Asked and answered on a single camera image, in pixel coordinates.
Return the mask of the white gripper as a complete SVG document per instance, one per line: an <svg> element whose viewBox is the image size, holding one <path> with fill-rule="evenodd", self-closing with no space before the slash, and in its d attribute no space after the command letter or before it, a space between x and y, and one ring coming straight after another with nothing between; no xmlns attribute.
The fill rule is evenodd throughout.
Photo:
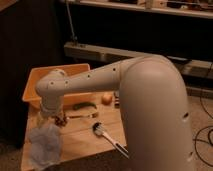
<svg viewBox="0 0 213 171"><path fill-rule="evenodd" d="M62 105L56 105L53 107L47 107L43 103L40 103L40 110L37 115L37 126L44 125L50 117L58 116L62 111Z"/></svg>

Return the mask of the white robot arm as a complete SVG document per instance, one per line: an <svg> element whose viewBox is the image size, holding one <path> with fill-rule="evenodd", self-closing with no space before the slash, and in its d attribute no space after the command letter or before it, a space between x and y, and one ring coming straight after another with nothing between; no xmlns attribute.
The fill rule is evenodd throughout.
<svg viewBox="0 0 213 171"><path fill-rule="evenodd" d="M119 92L132 171L196 171L186 86L160 55L118 61L68 76L52 70L35 87L44 116L58 114L68 93Z"/></svg>

